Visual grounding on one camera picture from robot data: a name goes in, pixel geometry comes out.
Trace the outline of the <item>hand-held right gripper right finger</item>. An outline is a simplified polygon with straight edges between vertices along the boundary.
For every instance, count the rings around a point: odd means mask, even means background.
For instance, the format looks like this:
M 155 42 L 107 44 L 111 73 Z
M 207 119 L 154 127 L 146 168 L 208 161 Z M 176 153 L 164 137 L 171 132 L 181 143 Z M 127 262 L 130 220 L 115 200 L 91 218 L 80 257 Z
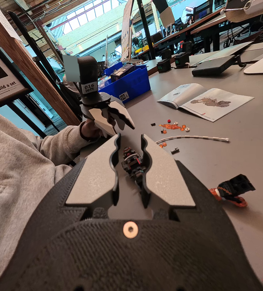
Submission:
M 175 161 L 148 135 L 141 135 L 143 163 L 141 199 L 151 218 L 176 219 L 176 211 L 194 211 L 195 201 Z

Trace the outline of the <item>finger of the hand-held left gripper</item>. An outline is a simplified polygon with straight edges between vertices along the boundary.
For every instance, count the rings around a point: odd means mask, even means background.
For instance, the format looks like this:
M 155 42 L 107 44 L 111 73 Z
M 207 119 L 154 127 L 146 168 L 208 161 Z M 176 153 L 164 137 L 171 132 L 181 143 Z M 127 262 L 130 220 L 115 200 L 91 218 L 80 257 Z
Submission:
M 117 134 L 112 124 L 108 122 L 108 113 L 104 115 L 102 110 L 99 108 L 89 109 L 89 112 L 94 119 L 95 125 L 102 131 L 105 138 L 108 136 L 112 137 Z
M 126 125 L 133 130 L 135 129 L 134 122 L 131 119 L 127 109 L 119 104 L 117 101 L 110 102 L 109 113 L 111 117 L 116 121 L 120 130 L 124 130 Z

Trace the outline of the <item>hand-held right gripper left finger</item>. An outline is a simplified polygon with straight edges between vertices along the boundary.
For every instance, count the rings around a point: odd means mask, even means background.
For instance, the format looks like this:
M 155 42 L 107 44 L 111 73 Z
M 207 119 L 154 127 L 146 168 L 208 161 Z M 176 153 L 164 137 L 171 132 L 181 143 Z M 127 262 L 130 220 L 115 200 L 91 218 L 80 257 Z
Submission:
M 120 146 L 121 134 L 118 133 L 80 162 L 65 199 L 66 212 L 108 218 L 108 210 L 119 201 L 119 177 L 115 167 Z

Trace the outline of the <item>black lego motorcycle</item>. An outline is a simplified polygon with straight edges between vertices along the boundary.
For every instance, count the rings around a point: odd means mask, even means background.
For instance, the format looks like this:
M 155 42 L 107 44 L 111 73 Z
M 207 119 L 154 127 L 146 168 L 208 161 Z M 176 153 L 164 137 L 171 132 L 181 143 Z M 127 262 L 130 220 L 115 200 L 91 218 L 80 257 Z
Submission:
M 143 155 L 136 153 L 131 147 L 125 147 L 123 159 L 121 163 L 123 170 L 134 180 L 139 193 L 142 194 L 143 175 L 147 169 L 143 163 Z

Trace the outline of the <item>lego instruction booklet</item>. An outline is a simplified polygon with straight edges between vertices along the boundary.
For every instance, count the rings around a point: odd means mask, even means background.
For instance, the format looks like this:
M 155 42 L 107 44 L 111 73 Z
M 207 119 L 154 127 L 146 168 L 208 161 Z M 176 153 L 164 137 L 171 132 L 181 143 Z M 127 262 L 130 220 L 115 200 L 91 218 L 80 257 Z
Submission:
M 253 99 L 251 96 L 237 95 L 217 88 L 207 90 L 200 84 L 191 83 L 178 86 L 157 102 L 215 122 Z

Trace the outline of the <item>person's left forearm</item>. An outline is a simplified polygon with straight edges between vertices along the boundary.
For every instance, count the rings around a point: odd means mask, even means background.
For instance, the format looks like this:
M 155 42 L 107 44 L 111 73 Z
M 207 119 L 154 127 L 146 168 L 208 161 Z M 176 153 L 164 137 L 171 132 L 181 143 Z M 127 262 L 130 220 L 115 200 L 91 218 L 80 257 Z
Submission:
M 81 136 L 80 126 L 67 126 L 54 136 L 37 141 L 39 152 L 55 165 L 74 160 L 80 150 L 89 145 Z

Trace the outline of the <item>dark lego box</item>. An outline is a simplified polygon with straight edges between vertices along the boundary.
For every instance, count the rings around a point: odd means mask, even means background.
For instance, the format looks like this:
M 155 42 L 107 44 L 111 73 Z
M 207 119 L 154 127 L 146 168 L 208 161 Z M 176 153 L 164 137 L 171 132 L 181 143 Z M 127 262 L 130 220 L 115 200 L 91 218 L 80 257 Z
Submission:
M 111 82 L 115 82 L 129 73 L 133 72 L 136 69 L 136 64 L 125 64 L 121 68 L 115 70 L 113 73 L 111 73 L 110 78 Z

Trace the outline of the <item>person's left hand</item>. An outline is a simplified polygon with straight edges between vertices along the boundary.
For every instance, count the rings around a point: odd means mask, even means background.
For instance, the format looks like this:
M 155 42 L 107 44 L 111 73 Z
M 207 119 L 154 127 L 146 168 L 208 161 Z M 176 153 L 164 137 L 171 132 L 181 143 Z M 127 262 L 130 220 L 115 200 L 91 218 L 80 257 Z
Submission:
M 104 137 L 102 130 L 99 129 L 91 119 L 82 122 L 80 125 L 80 134 L 81 137 L 88 142 L 93 142 L 100 137 Z

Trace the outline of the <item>large blue plastic bin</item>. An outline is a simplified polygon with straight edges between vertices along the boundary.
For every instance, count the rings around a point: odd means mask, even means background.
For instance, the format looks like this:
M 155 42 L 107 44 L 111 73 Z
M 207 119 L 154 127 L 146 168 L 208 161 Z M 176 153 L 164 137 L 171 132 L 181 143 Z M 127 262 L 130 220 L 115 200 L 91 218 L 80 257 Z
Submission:
M 119 80 L 100 89 L 121 100 L 124 104 L 151 90 L 148 70 L 145 64 L 136 66 L 136 70 Z

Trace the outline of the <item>tilted instruction board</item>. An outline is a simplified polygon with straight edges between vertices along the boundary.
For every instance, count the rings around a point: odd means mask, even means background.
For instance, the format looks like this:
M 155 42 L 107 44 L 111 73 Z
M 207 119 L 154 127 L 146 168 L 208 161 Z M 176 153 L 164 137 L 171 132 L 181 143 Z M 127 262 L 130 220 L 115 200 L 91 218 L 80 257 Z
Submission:
M 122 34 L 121 34 L 121 47 L 122 47 L 122 56 L 121 62 L 124 63 L 130 60 L 130 42 L 131 42 L 131 28 L 130 20 L 131 13 L 133 8 L 133 0 L 128 0 L 123 13 L 122 21 Z

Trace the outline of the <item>black metal pole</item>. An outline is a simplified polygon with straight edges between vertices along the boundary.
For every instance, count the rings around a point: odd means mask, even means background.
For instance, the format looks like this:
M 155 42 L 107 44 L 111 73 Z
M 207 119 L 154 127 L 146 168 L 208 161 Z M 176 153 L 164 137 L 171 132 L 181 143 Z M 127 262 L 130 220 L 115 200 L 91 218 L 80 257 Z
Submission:
M 141 16 L 142 23 L 143 23 L 143 28 L 144 28 L 146 39 L 147 39 L 147 43 L 148 43 L 149 54 L 150 54 L 149 60 L 155 60 L 155 58 L 156 58 L 155 57 L 155 50 L 154 50 L 154 47 L 153 47 L 153 44 L 152 44 L 151 35 L 150 35 L 150 32 L 149 32 L 147 18 L 146 18 L 146 15 L 145 15 L 145 10 L 144 10 L 144 5 L 143 5 L 142 0 L 137 0 L 137 5 L 138 5 L 138 8 L 139 8 L 140 16 Z

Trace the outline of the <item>black flat case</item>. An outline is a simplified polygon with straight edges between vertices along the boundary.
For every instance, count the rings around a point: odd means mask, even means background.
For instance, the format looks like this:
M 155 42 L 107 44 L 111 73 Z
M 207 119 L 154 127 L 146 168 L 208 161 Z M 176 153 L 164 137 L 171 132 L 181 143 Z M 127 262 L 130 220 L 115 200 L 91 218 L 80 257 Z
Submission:
M 236 56 L 226 56 L 213 60 L 207 60 L 192 70 L 194 77 L 217 76 L 236 62 Z

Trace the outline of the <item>long wooden desk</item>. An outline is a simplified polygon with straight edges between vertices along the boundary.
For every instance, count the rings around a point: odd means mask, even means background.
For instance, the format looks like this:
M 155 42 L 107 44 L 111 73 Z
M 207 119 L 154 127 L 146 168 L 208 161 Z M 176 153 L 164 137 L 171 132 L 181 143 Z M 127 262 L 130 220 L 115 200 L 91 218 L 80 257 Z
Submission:
M 164 49 L 166 47 L 172 46 L 174 44 L 180 43 L 181 41 L 185 41 L 186 39 L 189 39 L 192 31 L 199 28 L 201 25 L 206 24 L 210 20 L 216 18 L 217 16 L 220 15 L 221 9 L 224 7 L 219 8 L 213 13 L 210 13 L 209 15 L 206 15 L 205 17 L 195 21 L 193 24 L 188 25 L 186 28 L 175 32 L 168 37 L 163 38 L 159 42 L 153 45 L 154 48 L 158 48 L 159 50 Z
M 252 34 L 263 30 L 263 14 L 255 16 L 241 22 L 231 22 L 227 17 L 220 15 L 206 24 L 195 28 L 190 32 L 192 39 L 200 38 L 201 48 L 205 53 L 218 51 L 222 49 L 220 46 L 221 39 L 230 39 L 229 43 L 232 44 L 236 41 L 237 37 L 241 34 Z

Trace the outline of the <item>silver laptop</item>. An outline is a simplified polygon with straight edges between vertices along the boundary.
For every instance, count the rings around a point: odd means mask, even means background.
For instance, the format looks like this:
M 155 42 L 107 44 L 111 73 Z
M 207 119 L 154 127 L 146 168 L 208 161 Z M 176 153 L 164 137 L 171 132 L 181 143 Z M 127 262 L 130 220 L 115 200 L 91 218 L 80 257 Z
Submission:
M 244 42 L 226 49 L 192 55 L 189 57 L 189 67 L 196 67 L 204 61 L 221 58 L 229 55 L 241 55 L 245 53 L 242 61 L 254 62 L 263 58 L 263 42 Z

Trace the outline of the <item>wooden post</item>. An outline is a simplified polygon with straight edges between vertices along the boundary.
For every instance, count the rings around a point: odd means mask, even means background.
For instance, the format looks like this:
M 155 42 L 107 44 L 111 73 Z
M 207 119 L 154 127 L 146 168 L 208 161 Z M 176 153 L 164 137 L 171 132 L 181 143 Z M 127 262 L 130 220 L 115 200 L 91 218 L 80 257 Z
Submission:
M 10 29 L 10 24 L 6 24 L 6 22 L 8 22 L 6 19 L 2 20 L 2 12 L 0 11 L 0 47 L 2 47 L 67 125 L 79 125 L 81 123 L 80 120 L 37 64 L 35 64 L 22 41 L 18 40 L 18 36 L 14 36 L 16 35 L 14 29 Z

